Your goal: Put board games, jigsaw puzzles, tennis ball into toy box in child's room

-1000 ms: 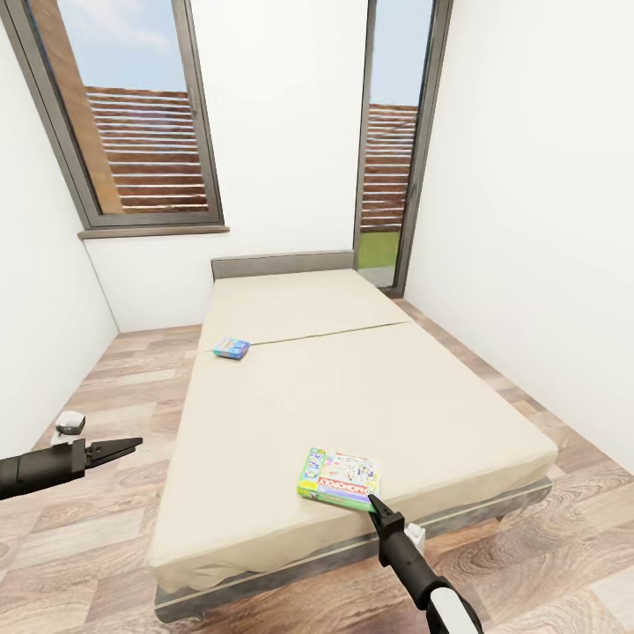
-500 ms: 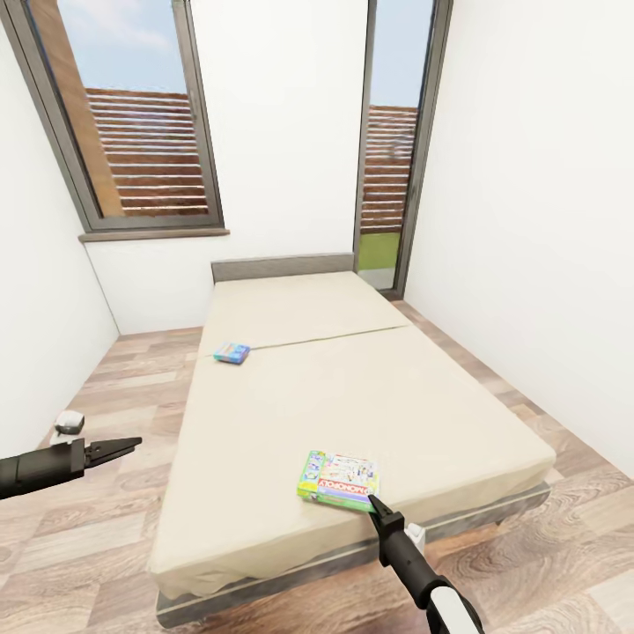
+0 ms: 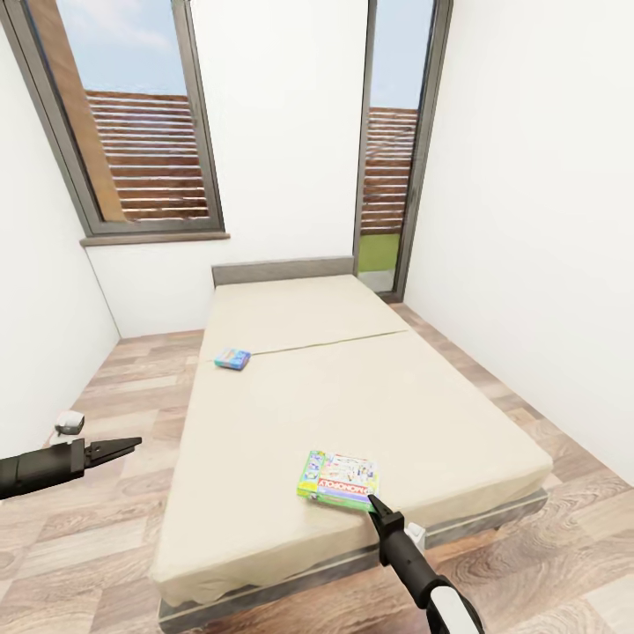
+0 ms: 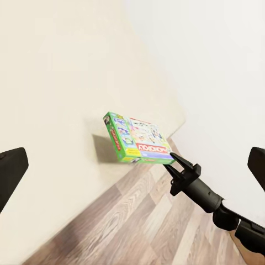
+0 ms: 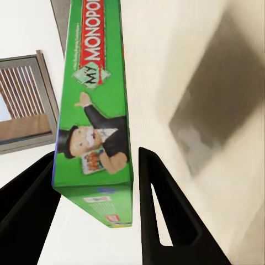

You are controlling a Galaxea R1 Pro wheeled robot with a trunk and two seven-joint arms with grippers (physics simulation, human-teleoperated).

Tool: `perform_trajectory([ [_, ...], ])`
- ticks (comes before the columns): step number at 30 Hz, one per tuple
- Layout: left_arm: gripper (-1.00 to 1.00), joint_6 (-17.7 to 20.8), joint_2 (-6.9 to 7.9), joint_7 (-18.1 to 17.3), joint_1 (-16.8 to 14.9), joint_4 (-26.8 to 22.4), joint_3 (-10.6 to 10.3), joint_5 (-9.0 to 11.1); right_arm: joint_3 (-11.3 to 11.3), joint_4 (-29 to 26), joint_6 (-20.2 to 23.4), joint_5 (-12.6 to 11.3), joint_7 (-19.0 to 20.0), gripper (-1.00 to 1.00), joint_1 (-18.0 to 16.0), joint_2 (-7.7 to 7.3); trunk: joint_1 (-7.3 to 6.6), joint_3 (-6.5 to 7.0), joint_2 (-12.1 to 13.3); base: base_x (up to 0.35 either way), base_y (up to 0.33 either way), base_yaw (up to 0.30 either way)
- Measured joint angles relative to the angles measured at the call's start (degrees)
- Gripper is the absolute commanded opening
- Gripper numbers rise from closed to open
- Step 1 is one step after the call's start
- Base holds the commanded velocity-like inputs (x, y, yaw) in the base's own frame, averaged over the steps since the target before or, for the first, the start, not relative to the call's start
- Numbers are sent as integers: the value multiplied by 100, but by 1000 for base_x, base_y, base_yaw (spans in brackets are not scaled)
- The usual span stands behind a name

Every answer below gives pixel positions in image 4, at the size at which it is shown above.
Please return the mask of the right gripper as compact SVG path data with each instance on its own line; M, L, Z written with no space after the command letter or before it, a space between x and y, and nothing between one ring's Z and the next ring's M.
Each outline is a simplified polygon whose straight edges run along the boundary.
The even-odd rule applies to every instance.
M164 164L164 167L175 180L172 183L170 193L176 196L183 191L196 204L203 203L209 197L211 188L199 178L202 167L199 164L193 165L193 163L176 155L174 152L170 152L170 155L186 170L186 174L181 176L181 173L170 164Z

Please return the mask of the board game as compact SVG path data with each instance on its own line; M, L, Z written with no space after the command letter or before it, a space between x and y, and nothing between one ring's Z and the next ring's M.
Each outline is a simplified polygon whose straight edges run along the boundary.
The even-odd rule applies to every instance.
M157 124L107 112L103 118L120 162L173 164L173 152Z

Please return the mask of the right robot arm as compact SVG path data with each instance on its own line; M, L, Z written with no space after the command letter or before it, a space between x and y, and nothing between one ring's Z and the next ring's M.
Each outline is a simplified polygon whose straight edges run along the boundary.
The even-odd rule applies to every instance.
M170 155L184 168L177 171L170 164L164 164L173 177L170 193L176 196L183 191L208 214L213 212L214 224L224 230L236 230L235 236L251 252L265 256L265 219L232 200L214 193L199 177L201 166L170 152Z

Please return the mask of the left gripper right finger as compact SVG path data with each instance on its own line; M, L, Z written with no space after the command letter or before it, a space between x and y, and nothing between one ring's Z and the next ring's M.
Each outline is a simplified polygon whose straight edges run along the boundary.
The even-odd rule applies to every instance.
M247 165L265 191L265 149L253 147Z

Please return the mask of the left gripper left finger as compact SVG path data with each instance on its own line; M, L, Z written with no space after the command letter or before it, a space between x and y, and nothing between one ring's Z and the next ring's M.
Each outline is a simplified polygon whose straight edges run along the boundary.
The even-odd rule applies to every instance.
M0 213L28 168L24 147L0 153Z

